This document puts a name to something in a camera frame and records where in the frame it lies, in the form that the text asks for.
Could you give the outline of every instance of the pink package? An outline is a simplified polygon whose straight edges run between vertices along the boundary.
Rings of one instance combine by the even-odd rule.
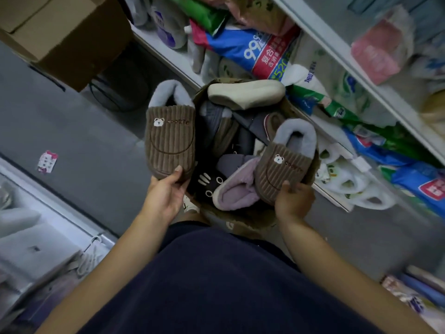
[[[351,48],[369,78],[380,84],[401,71],[414,51],[414,20],[403,6],[395,6]]]
[[[272,0],[200,0],[228,8],[238,23],[260,32],[283,36],[295,23]]]

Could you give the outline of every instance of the store aisle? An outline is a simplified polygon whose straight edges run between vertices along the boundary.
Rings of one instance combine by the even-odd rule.
[[[150,70],[155,84],[171,77],[161,63]],[[143,109],[127,119],[116,118],[74,90],[63,92],[3,44],[0,107],[0,154],[121,235],[138,213],[149,185],[144,145],[137,137],[145,125],[139,121],[144,119]],[[51,174],[36,171],[46,150],[59,155]],[[383,212],[356,208],[347,214],[317,195],[308,222],[375,279],[412,255],[419,256],[420,247],[417,264],[433,269],[445,250],[442,225],[419,224],[399,207]],[[280,244],[276,230],[267,237]]]

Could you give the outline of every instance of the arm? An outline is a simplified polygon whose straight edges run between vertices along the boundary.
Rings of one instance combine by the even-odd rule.
[[[386,334],[435,334],[420,316],[343,260],[303,221],[314,200],[310,186],[299,184],[291,193],[285,182],[275,203],[284,242],[301,271]]]
[[[188,182],[170,177],[151,179],[141,212],[102,262],[49,315],[36,334],[79,331],[156,255],[165,232],[182,207]]]

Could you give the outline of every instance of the open cardboard box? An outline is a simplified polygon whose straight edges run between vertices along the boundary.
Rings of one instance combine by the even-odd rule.
[[[218,78],[203,86],[198,93],[193,98],[193,102],[196,108],[199,108],[201,104],[208,99],[207,97],[207,88],[214,83],[241,83],[241,82],[249,82],[249,80],[240,80],[240,79],[232,79],[232,78]],[[295,106],[291,104],[291,102],[284,97],[278,104],[276,104],[277,108],[280,109],[281,113],[286,118],[302,118],[306,121],[309,121],[302,112],[300,112]],[[304,176],[302,183],[307,185],[312,185],[315,180],[315,174],[320,168],[320,159],[318,155],[318,149],[315,151],[314,160],[311,163],[311,166],[308,169],[308,172]],[[251,207],[242,208],[236,211],[221,211],[214,207],[213,205],[209,205],[204,202],[199,202],[194,199],[189,193],[187,196],[191,199],[191,201],[201,208],[201,212],[204,215],[211,214],[214,217],[221,219],[225,222],[229,222],[232,224],[241,224],[247,225],[248,227],[256,230],[261,230],[264,228],[268,228],[276,223],[275,220],[275,210],[273,206],[266,204],[265,202],[259,201],[255,203]]]
[[[77,91],[132,38],[118,0],[0,0],[0,40]]]

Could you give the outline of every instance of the box of slippers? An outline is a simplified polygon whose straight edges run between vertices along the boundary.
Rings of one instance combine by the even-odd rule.
[[[275,224],[284,180],[312,185],[315,129],[276,80],[221,78],[193,99],[195,160],[187,195],[205,214],[253,229]]]

